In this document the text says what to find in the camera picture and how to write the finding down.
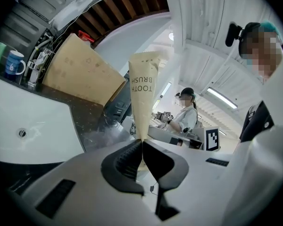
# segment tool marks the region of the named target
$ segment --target ceiling light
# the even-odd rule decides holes
[[[238,106],[236,104],[234,104],[228,98],[226,98],[225,96],[221,95],[219,92],[217,92],[216,90],[212,89],[211,87],[208,88],[208,92],[211,93],[212,95],[218,97],[223,102],[227,103],[231,108],[233,108],[233,109],[237,109],[238,108]]]
[[[155,102],[155,104],[153,105],[152,110],[154,110],[158,104],[159,104],[159,100],[157,100],[157,101]]]
[[[225,135],[225,136],[226,136],[226,134],[225,134],[223,131],[219,130],[219,132],[220,132],[221,134],[223,134],[223,135]]]
[[[169,33],[169,39],[172,40],[172,41],[174,41],[174,34],[173,34],[172,32]]]
[[[171,84],[172,84],[172,83],[169,82],[169,83],[166,85],[164,91],[161,93],[161,97],[163,97],[163,96],[165,95],[165,93],[167,92],[167,90],[169,89],[169,87],[171,86]]]

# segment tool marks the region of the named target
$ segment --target countertop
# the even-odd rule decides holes
[[[107,116],[103,106],[97,103],[66,94],[43,84],[38,84],[32,89],[21,80],[20,76],[17,77],[17,82],[14,82],[5,78],[4,72],[0,72],[0,79],[36,95],[67,104],[86,152],[134,139],[119,122]]]

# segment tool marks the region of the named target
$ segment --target person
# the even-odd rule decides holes
[[[239,40],[239,55],[266,81],[274,73],[283,58],[283,43],[278,29],[269,21],[248,23],[244,30],[230,24],[225,44],[230,47]],[[246,114],[240,142],[251,141],[258,133],[271,128],[273,119],[263,101],[253,105]]]
[[[195,94],[192,88],[182,90],[179,99],[184,109],[174,118],[163,116],[160,121],[168,124],[166,131],[172,133],[180,133],[185,128],[193,129],[197,123],[197,107],[195,102]]]

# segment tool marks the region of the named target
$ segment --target blue mug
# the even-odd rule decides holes
[[[23,58],[24,58],[23,54],[15,50],[11,50],[6,60],[5,73],[10,75],[23,74],[26,69],[26,63],[22,60]],[[23,70],[21,72],[17,72],[20,63],[23,64]]]

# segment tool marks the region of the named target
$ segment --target wooden ceiling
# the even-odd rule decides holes
[[[82,30],[96,47],[111,31],[141,17],[168,12],[166,0],[102,0],[78,17],[69,33]]]

